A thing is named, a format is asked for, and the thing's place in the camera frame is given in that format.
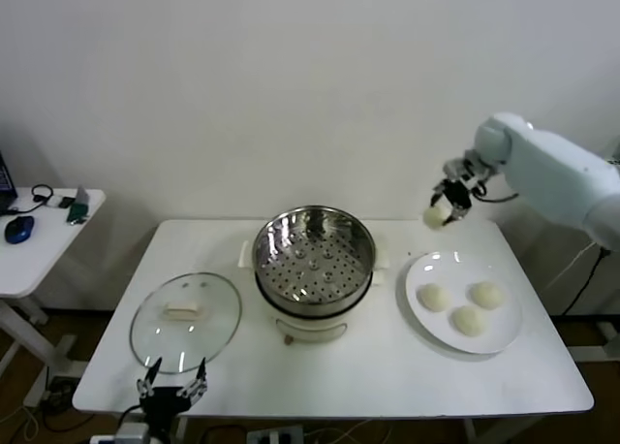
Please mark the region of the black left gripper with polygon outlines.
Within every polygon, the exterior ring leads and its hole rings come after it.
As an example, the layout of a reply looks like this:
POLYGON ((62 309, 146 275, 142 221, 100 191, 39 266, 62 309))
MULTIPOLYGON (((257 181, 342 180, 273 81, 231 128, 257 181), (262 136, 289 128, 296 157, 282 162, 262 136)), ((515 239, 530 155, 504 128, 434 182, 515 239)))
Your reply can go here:
POLYGON ((162 358, 150 366, 143 379, 137 381, 139 405, 147 423, 171 423, 190 409, 190 398, 201 398, 207 391, 206 358, 201 360, 196 376, 183 388, 153 387, 162 358))

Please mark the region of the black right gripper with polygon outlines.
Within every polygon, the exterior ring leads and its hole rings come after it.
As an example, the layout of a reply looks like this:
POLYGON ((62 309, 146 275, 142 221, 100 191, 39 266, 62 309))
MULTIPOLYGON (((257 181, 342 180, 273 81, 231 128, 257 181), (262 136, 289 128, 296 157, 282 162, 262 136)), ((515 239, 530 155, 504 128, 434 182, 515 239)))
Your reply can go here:
POLYGON ((430 205, 435 206, 444 196, 447 189, 447 200, 452 208, 443 221, 443 225, 458 222, 462 220, 472 207, 470 191, 461 181, 442 180, 433 188, 433 194, 430 205))

